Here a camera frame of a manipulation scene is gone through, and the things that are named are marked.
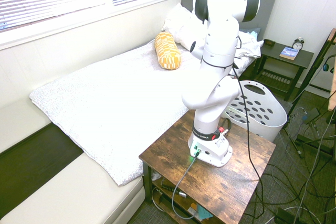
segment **laundry basket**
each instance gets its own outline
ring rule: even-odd
[[[249,130],[273,142],[287,121],[285,110],[273,94],[261,83],[241,81],[240,84],[246,101]],[[222,117],[229,118],[233,123],[247,129],[242,95],[232,101],[222,113]]]

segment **wall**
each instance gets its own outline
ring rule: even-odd
[[[167,0],[0,51],[0,108],[61,76],[128,51],[160,32]]]
[[[276,0],[264,38],[291,46],[296,38],[303,37],[304,50],[314,52],[315,58],[331,29],[336,28],[335,13],[336,0]],[[279,62],[267,65],[270,70],[295,70],[285,66]],[[305,74],[306,71],[299,82],[302,82]],[[330,89],[331,81],[332,74],[319,74],[315,83]]]

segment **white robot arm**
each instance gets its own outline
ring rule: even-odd
[[[193,133],[188,141],[191,155],[221,167],[228,162],[232,148],[218,128],[220,115],[240,95],[238,80],[227,76],[234,64],[239,23],[252,20],[259,0],[194,0],[196,16],[208,20],[208,34],[202,48],[191,52],[202,59],[199,71],[182,94],[189,109],[196,110]]]

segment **power strip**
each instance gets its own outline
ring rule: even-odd
[[[276,224],[293,224],[294,219],[295,219],[294,215],[290,214],[289,212],[286,212],[285,210],[279,207],[277,213],[275,214],[274,222]],[[295,224],[306,224],[306,223],[297,218]]]

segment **cylindrical pillow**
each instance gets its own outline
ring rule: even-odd
[[[162,32],[155,38],[155,49],[159,64],[164,69],[177,69],[181,64],[181,54],[170,33]]]

